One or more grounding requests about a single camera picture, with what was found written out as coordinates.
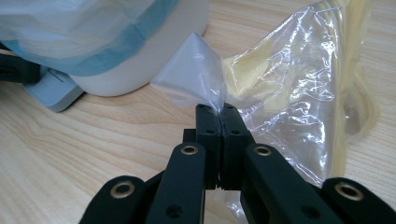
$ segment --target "yellow object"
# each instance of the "yellow object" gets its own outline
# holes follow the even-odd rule
[[[227,101],[256,141],[278,148],[317,186],[344,173],[346,137],[366,134],[379,114],[360,65],[370,5],[316,3],[223,61]]]

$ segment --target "white container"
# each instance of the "white container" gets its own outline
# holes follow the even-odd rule
[[[117,96],[148,84],[195,32],[205,31],[209,0],[180,0],[163,26],[131,58],[102,74],[79,77],[69,74],[85,91],[98,96]]]

